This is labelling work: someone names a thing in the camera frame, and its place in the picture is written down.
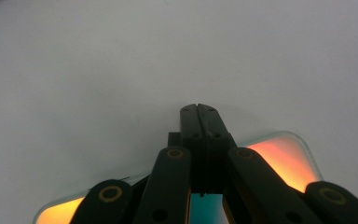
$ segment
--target screw hole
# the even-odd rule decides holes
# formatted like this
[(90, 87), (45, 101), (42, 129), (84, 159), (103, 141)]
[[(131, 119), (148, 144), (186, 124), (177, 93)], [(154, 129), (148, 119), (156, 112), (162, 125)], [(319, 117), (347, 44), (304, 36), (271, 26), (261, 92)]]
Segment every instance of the screw hole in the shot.
[(344, 197), (344, 195), (334, 189), (322, 188), (319, 189), (319, 193), (330, 203), (335, 203), (338, 205), (343, 205), (347, 203), (347, 199)]
[(98, 197), (104, 203), (112, 203), (119, 199), (122, 194), (123, 190), (120, 187), (112, 185), (102, 189), (99, 192)]
[(302, 217), (295, 212), (288, 212), (286, 213), (286, 218), (294, 223), (301, 223), (302, 222)]
[(179, 149), (171, 149), (168, 151), (168, 156), (174, 159), (180, 159), (183, 157), (183, 151)]
[(159, 209), (159, 210), (154, 211), (152, 218), (156, 222), (161, 222), (168, 218), (168, 214), (165, 210)]
[(250, 159), (252, 158), (252, 153), (249, 150), (239, 150), (237, 151), (237, 155), (239, 157), (245, 158), (245, 159)]

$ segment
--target orange light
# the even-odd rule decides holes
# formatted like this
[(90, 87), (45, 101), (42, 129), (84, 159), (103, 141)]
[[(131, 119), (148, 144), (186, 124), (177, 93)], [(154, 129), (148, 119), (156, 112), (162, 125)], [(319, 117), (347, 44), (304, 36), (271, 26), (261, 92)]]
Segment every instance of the orange light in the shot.
[(248, 148), (258, 152), (287, 185), (301, 192), (321, 179), (307, 146), (292, 133), (283, 132)]
[(36, 224), (69, 224), (83, 199), (78, 198), (47, 208), (37, 218)]
[[(246, 144), (258, 152), (290, 187), (301, 192), (321, 179), (307, 145), (293, 133), (280, 132), (253, 144)], [(40, 213), (34, 224), (69, 224), (84, 198), (53, 205)]]

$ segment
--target glass panel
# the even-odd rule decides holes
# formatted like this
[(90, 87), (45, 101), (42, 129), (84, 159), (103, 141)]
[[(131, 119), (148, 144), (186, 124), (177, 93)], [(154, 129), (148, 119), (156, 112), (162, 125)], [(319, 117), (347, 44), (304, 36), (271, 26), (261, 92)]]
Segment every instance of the glass panel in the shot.
[[(257, 151), (278, 173), (287, 185), (304, 192), (310, 183), (322, 180), (322, 176), (305, 142), (296, 134), (278, 132), (264, 138), (240, 144)], [(34, 224), (69, 224), (84, 195), (60, 203), (44, 206)], [(222, 195), (200, 197), (191, 195), (190, 223), (228, 223), (222, 206)]]

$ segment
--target white surface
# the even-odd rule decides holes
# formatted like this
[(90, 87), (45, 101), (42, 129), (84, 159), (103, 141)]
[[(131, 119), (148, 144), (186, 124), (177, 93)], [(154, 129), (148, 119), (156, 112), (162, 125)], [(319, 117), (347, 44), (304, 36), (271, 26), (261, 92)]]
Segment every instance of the white surface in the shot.
[(149, 171), (192, 103), (358, 196), (358, 2), (0, 1), (0, 223)]

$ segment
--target black metal bracket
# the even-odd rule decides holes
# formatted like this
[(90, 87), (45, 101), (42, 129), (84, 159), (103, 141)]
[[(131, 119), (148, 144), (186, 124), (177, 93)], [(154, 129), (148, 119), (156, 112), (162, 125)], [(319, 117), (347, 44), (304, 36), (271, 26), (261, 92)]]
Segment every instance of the black metal bracket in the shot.
[(230, 223), (358, 223), (358, 199), (340, 186), (288, 187), (255, 151), (237, 147), (216, 109), (181, 109), (150, 176), (108, 180), (79, 205), (71, 224), (188, 223), (190, 193), (223, 194)]

